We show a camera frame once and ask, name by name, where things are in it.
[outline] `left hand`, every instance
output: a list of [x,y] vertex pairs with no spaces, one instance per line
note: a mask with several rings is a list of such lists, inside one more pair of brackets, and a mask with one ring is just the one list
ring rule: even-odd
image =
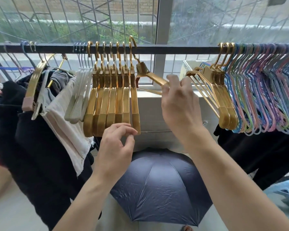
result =
[[[131,163],[137,130],[131,124],[117,123],[105,129],[96,157],[93,175],[112,188]],[[127,136],[125,146],[122,136]]]

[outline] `umbrella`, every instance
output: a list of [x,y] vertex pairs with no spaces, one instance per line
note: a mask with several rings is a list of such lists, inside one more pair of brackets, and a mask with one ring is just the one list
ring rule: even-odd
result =
[[168,149],[133,153],[110,193],[132,221],[198,226],[212,205],[193,161]]

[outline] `hand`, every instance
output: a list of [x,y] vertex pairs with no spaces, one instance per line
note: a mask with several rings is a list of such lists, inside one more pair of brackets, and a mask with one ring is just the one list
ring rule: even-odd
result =
[[[137,131],[127,123],[112,124],[104,131],[93,174],[107,183],[110,189],[131,163],[136,134]],[[125,146],[121,142],[122,136],[127,136]]]
[[195,130],[205,129],[202,125],[199,97],[195,95],[190,77],[182,81],[176,75],[167,75],[169,86],[162,86],[163,118],[170,130],[182,143]]

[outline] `navy umbrella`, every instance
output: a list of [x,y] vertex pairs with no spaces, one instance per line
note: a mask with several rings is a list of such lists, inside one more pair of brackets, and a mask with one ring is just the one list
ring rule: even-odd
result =
[[135,152],[110,193],[132,221],[198,226],[212,205],[193,161],[168,149]]

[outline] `finger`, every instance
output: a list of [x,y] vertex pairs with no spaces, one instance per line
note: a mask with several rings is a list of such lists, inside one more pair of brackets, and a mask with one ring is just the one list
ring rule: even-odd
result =
[[129,126],[120,126],[112,134],[118,139],[121,139],[122,136],[137,135],[138,131]]
[[169,80],[169,87],[179,87],[180,86],[179,77],[176,76],[175,74],[167,75],[167,79]]
[[168,95],[168,93],[169,93],[169,86],[168,86],[168,84],[162,85],[162,96]]
[[104,133],[112,133],[114,132],[116,129],[118,129],[120,126],[127,126],[127,127],[131,127],[131,124],[129,123],[115,123],[112,124],[110,127],[108,127],[107,129],[105,129]]
[[125,142],[125,145],[124,145],[123,149],[127,153],[133,153],[134,146],[135,146],[134,136],[133,135],[129,135],[126,138],[126,142]]
[[184,87],[185,89],[192,89],[192,79],[187,76],[181,81],[181,86]]

